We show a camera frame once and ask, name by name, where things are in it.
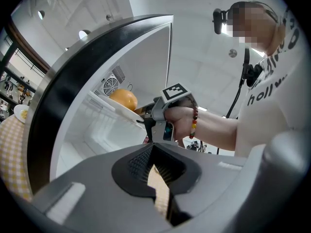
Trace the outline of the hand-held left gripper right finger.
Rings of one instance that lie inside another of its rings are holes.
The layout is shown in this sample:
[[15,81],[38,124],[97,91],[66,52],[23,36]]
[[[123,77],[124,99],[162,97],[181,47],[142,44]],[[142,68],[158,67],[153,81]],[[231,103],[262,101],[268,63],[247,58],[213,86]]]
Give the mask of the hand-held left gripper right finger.
[[247,159],[199,153],[168,144],[153,144],[152,161],[169,187],[167,215],[152,217],[153,226],[229,227],[241,198],[231,192]]

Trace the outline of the person's right hand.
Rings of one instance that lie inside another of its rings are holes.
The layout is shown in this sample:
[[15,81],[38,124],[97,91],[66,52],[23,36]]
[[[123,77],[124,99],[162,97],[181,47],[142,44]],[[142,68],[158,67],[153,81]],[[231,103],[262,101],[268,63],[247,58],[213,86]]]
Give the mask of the person's right hand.
[[193,109],[189,107],[172,107],[165,111],[165,119],[174,126],[174,139],[181,141],[191,133]]

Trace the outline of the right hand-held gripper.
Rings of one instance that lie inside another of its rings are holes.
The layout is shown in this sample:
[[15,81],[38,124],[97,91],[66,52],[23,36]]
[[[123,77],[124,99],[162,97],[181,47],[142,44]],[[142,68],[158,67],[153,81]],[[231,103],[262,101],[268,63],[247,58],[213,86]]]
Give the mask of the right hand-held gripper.
[[136,109],[137,115],[143,115],[143,120],[137,123],[145,126],[149,142],[175,142],[174,126],[165,119],[164,113],[172,107],[189,107],[197,110],[197,102],[189,89],[183,84],[176,83],[160,91],[160,97],[154,102]]

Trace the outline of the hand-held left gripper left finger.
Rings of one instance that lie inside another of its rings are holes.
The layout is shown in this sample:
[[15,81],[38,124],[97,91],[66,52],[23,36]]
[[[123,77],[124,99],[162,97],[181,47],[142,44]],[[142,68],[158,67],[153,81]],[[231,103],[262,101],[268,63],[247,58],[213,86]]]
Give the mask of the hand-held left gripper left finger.
[[46,214],[71,183],[85,187],[84,193],[62,225],[79,233],[163,233],[171,225],[156,210],[152,198],[134,197],[112,177],[112,166],[125,155],[146,145],[131,146],[89,157],[49,184],[33,197],[32,205]]

